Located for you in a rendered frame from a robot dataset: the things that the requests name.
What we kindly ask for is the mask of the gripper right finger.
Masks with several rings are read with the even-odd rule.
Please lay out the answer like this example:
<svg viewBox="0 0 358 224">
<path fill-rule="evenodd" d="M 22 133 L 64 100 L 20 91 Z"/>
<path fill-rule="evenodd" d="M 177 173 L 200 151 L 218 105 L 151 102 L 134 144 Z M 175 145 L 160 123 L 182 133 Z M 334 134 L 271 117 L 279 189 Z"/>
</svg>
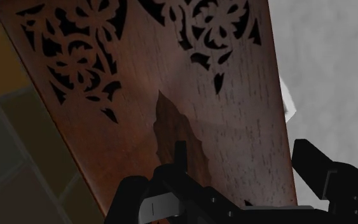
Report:
<svg viewBox="0 0 358 224">
<path fill-rule="evenodd" d="M 358 168 L 331 160 L 307 139 L 294 141 L 293 169 L 328 210 L 291 212 L 293 221 L 305 224 L 358 224 Z"/>
</svg>

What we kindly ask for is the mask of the carved brown wooden table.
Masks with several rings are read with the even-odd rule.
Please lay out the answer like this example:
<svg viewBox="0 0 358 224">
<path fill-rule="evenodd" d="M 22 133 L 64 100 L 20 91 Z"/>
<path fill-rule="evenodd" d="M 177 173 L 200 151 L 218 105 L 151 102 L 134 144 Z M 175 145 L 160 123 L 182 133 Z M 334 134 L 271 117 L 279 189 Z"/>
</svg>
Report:
<svg viewBox="0 0 358 224">
<path fill-rule="evenodd" d="M 237 206 L 297 203 L 268 0 L 0 0 L 0 22 L 103 213 L 180 140 Z"/>
</svg>

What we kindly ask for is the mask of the white rounded object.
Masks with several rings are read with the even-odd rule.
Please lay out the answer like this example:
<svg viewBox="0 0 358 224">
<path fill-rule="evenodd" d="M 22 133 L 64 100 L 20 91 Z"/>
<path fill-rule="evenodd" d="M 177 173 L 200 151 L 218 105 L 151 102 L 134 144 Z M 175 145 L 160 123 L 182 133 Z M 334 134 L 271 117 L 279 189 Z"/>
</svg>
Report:
<svg viewBox="0 0 358 224">
<path fill-rule="evenodd" d="M 280 81 L 280 88 L 281 88 L 282 100 L 284 106 L 284 116 L 287 123 L 296 113 L 296 107 L 294 105 L 293 98 L 290 95 L 289 89 L 287 88 L 286 84 L 284 83 L 281 77 L 279 77 L 279 81 Z"/>
</svg>

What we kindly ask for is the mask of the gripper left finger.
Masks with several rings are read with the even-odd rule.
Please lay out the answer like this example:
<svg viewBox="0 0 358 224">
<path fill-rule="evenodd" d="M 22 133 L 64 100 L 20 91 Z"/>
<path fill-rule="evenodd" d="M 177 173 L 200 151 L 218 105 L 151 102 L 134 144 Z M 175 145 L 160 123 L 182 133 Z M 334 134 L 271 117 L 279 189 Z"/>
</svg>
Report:
<svg viewBox="0 0 358 224">
<path fill-rule="evenodd" d="M 104 224 L 244 224 L 243 210 L 187 173 L 185 141 L 174 148 L 174 162 L 158 166 L 153 177 L 125 177 L 119 183 Z"/>
</svg>

